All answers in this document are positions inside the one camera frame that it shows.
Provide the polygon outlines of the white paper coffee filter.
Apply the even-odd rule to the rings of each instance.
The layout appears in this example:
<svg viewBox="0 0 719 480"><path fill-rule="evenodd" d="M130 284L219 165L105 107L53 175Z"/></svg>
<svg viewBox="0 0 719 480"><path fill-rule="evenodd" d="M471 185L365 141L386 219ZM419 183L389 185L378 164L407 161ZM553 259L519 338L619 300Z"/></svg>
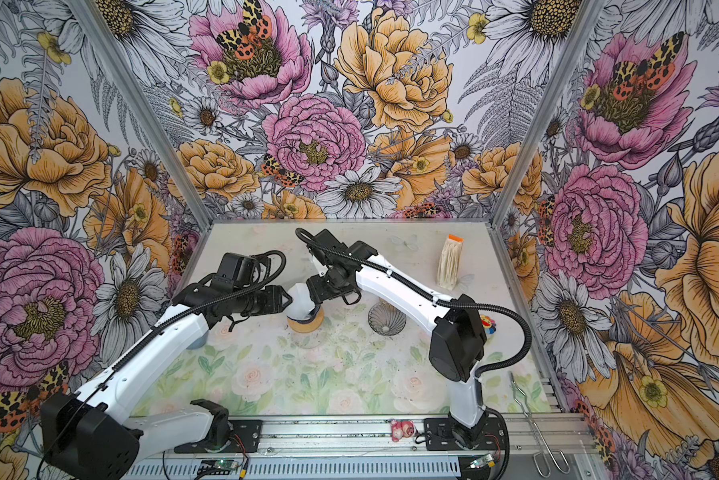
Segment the white paper coffee filter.
<svg viewBox="0 0 719 480"><path fill-rule="evenodd" d="M284 310L288 320L307 324L317 318L320 306L311 299L310 291L305 283L294 284L287 290L287 294L292 299L291 304Z"/></svg>

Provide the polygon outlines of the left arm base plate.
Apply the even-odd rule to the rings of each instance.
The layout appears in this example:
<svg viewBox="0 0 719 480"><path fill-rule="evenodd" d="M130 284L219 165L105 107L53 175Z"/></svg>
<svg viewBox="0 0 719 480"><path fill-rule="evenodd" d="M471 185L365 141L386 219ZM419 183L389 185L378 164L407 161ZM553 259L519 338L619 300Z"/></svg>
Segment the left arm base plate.
<svg viewBox="0 0 719 480"><path fill-rule="evenodd" d="M211 445L208 440L202 440L176 446L173 452L176 454L256 453L262 438L262 426L263 422L257 419L231 419L228 422L226 435L221 437L219 444Z"/></svg>

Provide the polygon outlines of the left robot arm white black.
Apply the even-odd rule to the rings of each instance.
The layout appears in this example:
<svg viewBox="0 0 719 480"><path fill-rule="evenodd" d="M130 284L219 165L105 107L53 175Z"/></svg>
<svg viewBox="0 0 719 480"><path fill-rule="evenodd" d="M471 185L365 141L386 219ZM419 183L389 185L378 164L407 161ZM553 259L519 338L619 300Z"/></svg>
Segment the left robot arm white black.
<svg viewBox="0 0 719 480"><path fill-rule="evenodd" d="M231 440L228 411L199 399L167 414L135 418L151 385L189 349L205 344L224 318L280 313L292 298L275 284L286 256L227 253L217 272L188 284L164 315L111 366L40 408L41 465L76 479L120 479L133 464L181 446L223 450Z"/></svg>

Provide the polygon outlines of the grey glass dripper cone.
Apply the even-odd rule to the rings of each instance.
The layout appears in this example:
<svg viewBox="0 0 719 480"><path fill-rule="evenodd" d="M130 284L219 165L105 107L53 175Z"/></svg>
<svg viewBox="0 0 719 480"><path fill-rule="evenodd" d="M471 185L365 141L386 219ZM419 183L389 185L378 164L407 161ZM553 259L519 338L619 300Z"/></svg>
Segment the grey glass dripper cone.
<svg viewBox="0 0 719 480"><path fill-rule="evenodd" d="M407 316L391 304L379 301L369 309L367 323L376 334L393 337L403 332L407 326Z"/></svg>

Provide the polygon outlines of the coffee filter pack orange top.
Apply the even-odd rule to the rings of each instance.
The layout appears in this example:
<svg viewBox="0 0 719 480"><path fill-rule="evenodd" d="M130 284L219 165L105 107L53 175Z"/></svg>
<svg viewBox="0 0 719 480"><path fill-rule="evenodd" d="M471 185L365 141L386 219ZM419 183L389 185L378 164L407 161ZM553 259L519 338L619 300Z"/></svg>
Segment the coffee filter pack orange top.
<svg viewBox="0 0 719 480"><path fill-rule="evenodd" d="M445 290L453 290L459 281L459 265L463 254L463 238L455 235L447 236L441 257L437 264L437 285Z"/></svg>

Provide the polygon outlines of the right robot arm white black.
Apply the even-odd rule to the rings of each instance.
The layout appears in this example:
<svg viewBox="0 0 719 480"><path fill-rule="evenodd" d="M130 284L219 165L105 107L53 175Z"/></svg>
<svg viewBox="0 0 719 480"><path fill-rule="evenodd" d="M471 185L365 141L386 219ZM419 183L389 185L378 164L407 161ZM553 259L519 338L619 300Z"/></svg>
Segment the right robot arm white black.
<svg viewBox="0 0 719 480"><path fill-rule="evenodd" d="M429 336L429 363L447 380L449 419L459 446L473 449L487 425L487 408L477 385L477 366L485 356L487 334L471 298L441 294L397 269L363 241L347 246L330 231L313 235L303 228L296 237L307 247L317 274L289 291L286 316L307 324L322 304L369 293L399 310Z"/></svg>

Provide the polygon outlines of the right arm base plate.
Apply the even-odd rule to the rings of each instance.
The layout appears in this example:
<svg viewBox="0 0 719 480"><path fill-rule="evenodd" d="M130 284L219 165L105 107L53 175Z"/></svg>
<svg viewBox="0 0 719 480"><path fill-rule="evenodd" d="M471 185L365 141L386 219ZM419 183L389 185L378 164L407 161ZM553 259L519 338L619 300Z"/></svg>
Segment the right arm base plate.
<svg viewBox="0 0 719 480"><path fill-rule="evenodd" d="M507 443L505 422L496 417L487 418L481 433L467 443L460 442L453 434L453 420L448 417L423 419L423 433L429 451L495 451L505 448Z"/></svg>

